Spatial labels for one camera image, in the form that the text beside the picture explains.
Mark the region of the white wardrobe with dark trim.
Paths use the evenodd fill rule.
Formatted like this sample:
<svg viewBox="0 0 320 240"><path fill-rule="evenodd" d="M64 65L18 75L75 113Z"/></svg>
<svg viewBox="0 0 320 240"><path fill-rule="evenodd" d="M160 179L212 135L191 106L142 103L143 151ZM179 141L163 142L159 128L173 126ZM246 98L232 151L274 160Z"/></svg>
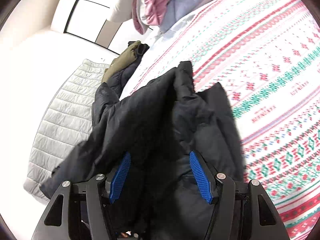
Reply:
<svg viewBox="0 0 320 240"><path fill-rule="evenodd" d="M140 35L130 19L123 23L110 22L114 0L59 0L51 29L68 33L120 54L129 41L140 40L151 46L156 40L157 29L148 28Z"/></svg>

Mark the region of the red green patterned blanket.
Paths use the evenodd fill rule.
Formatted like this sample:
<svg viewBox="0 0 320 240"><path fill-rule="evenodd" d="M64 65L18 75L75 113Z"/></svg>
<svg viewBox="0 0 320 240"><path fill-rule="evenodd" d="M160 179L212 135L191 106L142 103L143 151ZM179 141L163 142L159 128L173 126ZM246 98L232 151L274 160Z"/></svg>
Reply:
<svg viewBox="0 0 320 240"><path fill-rule="evenodd" d="M194 86L219 82L242 140L244 179L260 181L291 239L319 219L319 26L301 0L213 0L144 55L127 97L181 61Z"/></svg>

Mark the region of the grey quilted headboard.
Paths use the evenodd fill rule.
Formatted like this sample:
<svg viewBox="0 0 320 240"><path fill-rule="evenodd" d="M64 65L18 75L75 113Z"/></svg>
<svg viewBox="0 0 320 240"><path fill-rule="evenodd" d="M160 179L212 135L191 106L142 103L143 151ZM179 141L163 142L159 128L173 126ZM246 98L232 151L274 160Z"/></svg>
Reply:
<svg viewBox="0 0 320 240"><path fill-rule="evenodd" d="M85 60L51 100L35 135L23 188L38 202L49 200L41 185L92 131L91 107L108 64Z"/></svg>

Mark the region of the olive and navy folded jacket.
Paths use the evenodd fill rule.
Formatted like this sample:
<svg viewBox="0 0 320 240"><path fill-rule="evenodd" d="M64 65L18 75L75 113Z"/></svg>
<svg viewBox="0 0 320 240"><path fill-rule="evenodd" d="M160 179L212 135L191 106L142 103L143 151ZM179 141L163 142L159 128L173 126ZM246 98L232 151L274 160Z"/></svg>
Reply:
<svg viewBox="0 0 320 240"><path fill-rule="evenodd" d="M97 88L92 105L92 126L97 126L107 105L119 101L124 87L139 66L149 46L131 41L105 70L101 85Z"/></svg>

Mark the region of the black puffer jacket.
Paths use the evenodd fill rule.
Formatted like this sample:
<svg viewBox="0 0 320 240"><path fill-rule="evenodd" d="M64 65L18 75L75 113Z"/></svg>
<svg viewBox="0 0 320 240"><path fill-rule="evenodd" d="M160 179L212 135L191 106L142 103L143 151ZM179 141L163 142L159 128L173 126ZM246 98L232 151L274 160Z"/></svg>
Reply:
<svg viewBox="0 0 320 240"><path fill-rule="evenodd" d="M110 207L116 232L146 239L203 239L213 208L202 197L189 164L200 152L214 172L241 181L241 143L223 87L195 92L192 66L181 62L131 96L106 83L92 106L92 133L41 186L51 197L65 180L79 183L109 173L125 154L131 165Z"/></svg>

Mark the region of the pink folded bedding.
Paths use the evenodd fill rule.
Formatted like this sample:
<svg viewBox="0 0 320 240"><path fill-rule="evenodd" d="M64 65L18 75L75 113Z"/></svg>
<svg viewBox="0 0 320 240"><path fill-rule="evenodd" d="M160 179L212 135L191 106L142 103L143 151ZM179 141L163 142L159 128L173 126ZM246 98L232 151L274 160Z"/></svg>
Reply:
<svg viewBox="0 0 320 240"><path fill-rule="evenodd" d="M136 31L143 35L149 26L159 26L170 0L133 0L132 19Z"/></svg>

